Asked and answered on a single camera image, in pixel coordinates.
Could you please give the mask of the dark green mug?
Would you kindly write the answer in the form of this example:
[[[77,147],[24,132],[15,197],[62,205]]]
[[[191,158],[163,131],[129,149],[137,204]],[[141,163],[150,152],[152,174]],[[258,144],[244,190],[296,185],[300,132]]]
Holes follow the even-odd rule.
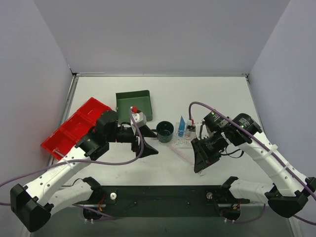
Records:
[[[173,137],[174,126],[169,121],[161,121],[156,126],[157,139],[161,143],[169,143]]]

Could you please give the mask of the clear textured acrylic holder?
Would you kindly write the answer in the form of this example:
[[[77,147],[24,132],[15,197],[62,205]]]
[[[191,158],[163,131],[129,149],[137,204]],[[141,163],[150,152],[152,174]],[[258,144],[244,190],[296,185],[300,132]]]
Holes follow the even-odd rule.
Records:
[[[173,134],[173,145],[174,146],[180,146],[180,147],[185,147],[185,146],[190,146],[191,145],[191,141],[195,138],[190,138],[186,135],[186,132],[184,134],[183,137],[178,137],[178,126],[179,126],[179,122],[175,123],[175,130],[174,130],[174,134]]]

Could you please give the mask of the blue toothpaste tube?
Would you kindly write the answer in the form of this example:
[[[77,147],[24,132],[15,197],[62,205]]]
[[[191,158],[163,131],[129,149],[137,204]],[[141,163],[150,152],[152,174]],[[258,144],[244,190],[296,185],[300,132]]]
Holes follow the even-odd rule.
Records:
[[[183,116],[180,118],[179,126],[178,126],[178,137],[183,137],[186,131],[186,123],[183,119]]]

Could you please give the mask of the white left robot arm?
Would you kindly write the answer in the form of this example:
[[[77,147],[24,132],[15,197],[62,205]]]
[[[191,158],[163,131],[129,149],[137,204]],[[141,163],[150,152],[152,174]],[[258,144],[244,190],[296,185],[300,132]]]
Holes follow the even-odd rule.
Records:
[[[16,184],[10,190],[10,207],[29,232],[43,227],[50,217],[69,205],[101,198],[100,185],[87,179],[81,184],[61,190],[66,181],[90,164],[99,164],[99,157],[109,150],[110,143],[129,143],[135,159],[158,154],[145,138],[156,138],[146,125],[146,116],[136,107],[129,111],[130,122],[124,127],[117,112],[104,111],[96,123],[70,151],[45,173],[26,185]]]

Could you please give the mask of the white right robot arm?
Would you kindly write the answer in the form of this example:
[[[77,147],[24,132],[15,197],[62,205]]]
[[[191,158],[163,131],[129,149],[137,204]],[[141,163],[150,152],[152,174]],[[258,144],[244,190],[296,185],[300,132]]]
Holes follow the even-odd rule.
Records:
[[[194,138],[194,172],[198,173],[219,161],[222,152],[234,145],[250,156],[271,179],[256,183],[230,177],[221,187],[235,199],[268,204],[278,215],[290,218],[303,209],[316,190],[316,179],[295,169],[270,143],[260,125],[241,113],[232,123],[210,112],[204,119],[209,136]]]

